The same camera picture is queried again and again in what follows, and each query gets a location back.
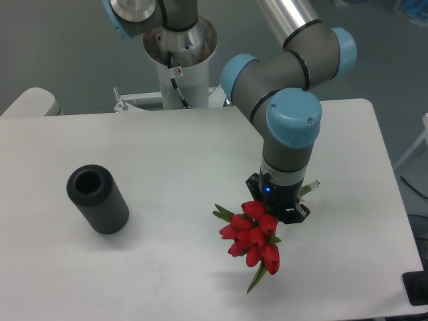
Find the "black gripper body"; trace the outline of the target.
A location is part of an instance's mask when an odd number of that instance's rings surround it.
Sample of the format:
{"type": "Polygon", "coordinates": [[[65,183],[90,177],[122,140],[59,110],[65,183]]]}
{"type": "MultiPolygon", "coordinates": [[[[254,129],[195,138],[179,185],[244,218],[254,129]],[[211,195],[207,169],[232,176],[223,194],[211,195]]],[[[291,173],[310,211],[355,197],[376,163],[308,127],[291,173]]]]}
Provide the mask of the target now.
{"type": "Polygon", "coordinates": [[[270,174],[261,174],[259,176],[261,200],[264,205],[276,211],[294,209],[298,202],[302,183],[303,180],[301,179],[298,183],[292,185],[280,185],[274,182],[270,174]]]}

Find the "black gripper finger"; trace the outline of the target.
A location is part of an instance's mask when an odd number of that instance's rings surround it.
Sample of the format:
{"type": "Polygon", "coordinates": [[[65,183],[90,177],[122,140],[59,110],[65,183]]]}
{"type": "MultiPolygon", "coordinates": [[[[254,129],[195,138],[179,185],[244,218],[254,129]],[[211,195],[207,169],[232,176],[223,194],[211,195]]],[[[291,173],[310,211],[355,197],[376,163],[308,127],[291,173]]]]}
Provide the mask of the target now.
{"type": "Polygon", "coordinates": [[[303,203],[296,203],[293,208],[280,209],[278,220],[283,224],[302,223],[311,213],[309,208],[303,203]]]}
{"type": "Polygon", "coordinates": [[[245,182],[254,201],[263,201],[263,191],[259,173],[252,174],[245,182]]]}

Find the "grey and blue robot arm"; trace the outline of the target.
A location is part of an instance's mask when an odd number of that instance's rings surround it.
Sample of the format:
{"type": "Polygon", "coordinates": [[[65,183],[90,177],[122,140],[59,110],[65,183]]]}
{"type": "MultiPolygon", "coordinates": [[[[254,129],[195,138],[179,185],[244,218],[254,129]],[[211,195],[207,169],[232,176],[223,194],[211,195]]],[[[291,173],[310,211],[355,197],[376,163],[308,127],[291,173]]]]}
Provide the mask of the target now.
{"type": "MultiPolygon", "coordinates": [[[[326,27],[308,1],[258,5],[282,53],[268,62],[245,53],[231,58],[220,87],[263,138],[260,170],[247,180],[251,195],[282,223],[300,223],[309,215],[299,196],[322,117],[310,89],[349,72],[357,48],[349,32],[326,27]]],[[[120,37],[143,37],[158,69],[164,109],[208,107],[207,62],[217,33],[199,15],[196,1],[105,1],[103,6],[120,37]]]]}

